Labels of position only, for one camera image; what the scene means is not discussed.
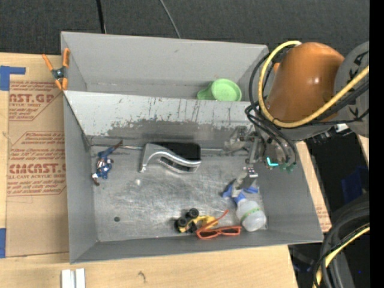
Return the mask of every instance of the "gray floor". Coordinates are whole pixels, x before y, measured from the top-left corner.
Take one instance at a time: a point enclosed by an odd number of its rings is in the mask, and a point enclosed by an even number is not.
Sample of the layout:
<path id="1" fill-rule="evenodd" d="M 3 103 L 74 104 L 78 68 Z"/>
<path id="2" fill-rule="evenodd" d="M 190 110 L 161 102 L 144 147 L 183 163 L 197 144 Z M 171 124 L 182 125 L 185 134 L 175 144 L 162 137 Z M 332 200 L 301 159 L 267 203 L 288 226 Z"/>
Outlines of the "gray floor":
<path id="1" fill-rule="evenodd" d="M 181 38 L 266 44 L 270 49 L 291 39 L 317 41 L 346 55 L 370 37 L 370 0 L 163 1 Z M 178 37 L 159 0 L 101 2 L 109 34 Z M 0 0 L 1 52 L 60 54 L 61 31 L 99 33 L 95 0 Z M 363 161 L 356 137 L 310 148 L 330 210 L 337 210 L 343 205 L 340 179 Z M 298 272 L 298 281 L 300 287 L 311 287 L 305 272 Z"/>

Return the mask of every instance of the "orange robot part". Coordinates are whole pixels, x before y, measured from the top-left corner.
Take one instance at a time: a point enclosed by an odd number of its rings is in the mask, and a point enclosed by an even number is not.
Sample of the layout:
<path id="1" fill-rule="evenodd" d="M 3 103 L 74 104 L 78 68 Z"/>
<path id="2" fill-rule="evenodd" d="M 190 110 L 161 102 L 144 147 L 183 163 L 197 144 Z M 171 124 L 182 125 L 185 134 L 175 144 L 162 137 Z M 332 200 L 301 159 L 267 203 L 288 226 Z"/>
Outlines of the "orange robot part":
<path id="1" fill-rule="evenodd" d="M 344 57 L 321 43 L 291 48 L 280 64 L 266 99 L 270 114 L 283 122 L 311 115 L 334 96 L 334 82 Z"/>

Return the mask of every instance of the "bin floor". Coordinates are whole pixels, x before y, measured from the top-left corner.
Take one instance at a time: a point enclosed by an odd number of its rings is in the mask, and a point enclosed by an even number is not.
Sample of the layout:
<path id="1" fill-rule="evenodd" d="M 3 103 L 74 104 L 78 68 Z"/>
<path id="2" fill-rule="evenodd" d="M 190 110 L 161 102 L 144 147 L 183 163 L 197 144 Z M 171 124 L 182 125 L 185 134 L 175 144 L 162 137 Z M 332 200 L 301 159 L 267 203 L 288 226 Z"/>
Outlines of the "bin floor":
<path id="1" fill-rule="evenodd" d="M 92 168 L 97 152 L 93 146 Z M 246 156 L 202 155 L 202 163 L 195 173 L 177 174 L 156 162 L 139 173 L 141 150 L 117 149 L 108 179 L 99 178 L 94 187 L 95 220 L 99 241 L 181 236 L 174 228 L 175 221 L 190 208 L 200 215 L 219 217 L 220 226 L 239 224 L 236 204 L 221 197 L 227 185 L 245 166 Z M 246 194 L 263 209 L 262 187 L 259 194 Z"/>

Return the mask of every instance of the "green plastic cup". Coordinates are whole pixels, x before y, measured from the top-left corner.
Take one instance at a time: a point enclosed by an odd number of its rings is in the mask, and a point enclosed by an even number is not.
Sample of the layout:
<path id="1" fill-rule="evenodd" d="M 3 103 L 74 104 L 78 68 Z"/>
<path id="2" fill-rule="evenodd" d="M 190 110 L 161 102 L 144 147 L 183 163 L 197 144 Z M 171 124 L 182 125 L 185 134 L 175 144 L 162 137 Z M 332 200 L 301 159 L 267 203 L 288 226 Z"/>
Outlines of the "green plastic cup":
<path id="1" fill-rule="evenodd" d="M 240 101 L 239 86 L 228 79 L 217 79 L 197 93 L 198 100 Z"/>

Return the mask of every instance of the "stapler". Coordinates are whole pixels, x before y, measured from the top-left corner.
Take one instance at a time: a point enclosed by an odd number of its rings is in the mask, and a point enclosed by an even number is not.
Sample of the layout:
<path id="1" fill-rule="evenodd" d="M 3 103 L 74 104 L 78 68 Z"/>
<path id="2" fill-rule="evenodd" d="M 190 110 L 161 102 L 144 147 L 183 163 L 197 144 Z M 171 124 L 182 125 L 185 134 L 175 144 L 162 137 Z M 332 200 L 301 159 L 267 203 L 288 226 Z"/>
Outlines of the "stapler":
<path id="1" fill-rule="evenodd" d="M 139 172 L 144 172 L 153 161 L 176 173 L 194 173 L 202 162 L 200 152 L 200 146 L 194 143 L 147 143 L 143 147 Z"/>

